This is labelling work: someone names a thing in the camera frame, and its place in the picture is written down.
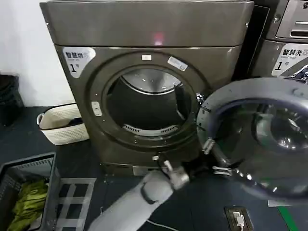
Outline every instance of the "green cloth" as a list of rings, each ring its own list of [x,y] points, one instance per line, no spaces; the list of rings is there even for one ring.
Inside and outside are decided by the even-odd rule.
[[[23,231],[39,218],[44,210],[47,191],[48,185],[44,180],[24,183],[13,209],[15,218],[7,231]]]

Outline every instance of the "gray washing machine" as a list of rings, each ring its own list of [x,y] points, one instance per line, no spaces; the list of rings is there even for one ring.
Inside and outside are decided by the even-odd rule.
[[[231,80],[254,6],[244,0],[41,3],[91,141],[109,173],[191,160],[196,115]]]
[[[234,79],[262,76],[308,82],[308,1],[255,0]]]

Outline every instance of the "white laundry basket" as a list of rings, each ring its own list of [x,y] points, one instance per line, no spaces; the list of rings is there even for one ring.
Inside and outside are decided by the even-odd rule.
[[[63,145],[84,141],[89,138],[84,123],[69,125],[70,121],[81,118],[75,103],[61,105],[39,114],[37,125],[44,135],[54,145]]]

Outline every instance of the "gray crate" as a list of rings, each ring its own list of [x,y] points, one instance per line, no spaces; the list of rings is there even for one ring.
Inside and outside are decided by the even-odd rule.
[[[60,174],[55,163],[56,153],[47,153],[2,165],[0,168],[0,231],[7,230],[14,219],[12,209],[18,199],[22,183],[43,178],[49,179],[49,188],[41,226],[35,230],[55,230],[60,190]]]

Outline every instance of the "plastic basket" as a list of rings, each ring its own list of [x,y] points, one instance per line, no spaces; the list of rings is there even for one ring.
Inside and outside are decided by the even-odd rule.
[[[37,125],[54,145],[87,140],[89,135],[84,123],[69,125],[70,121],[76,118],[81,118],[77,105],[66,104],[50,108],[38,115]]]
[[[30,180],[49,180],[40,227],[35,231],[52,231],[56,226],[60,175],[55,166],[56,154],[48,153],[8,162],[0,168],[0,230],[7,230],[14,219],[12,212],[21,185]]]

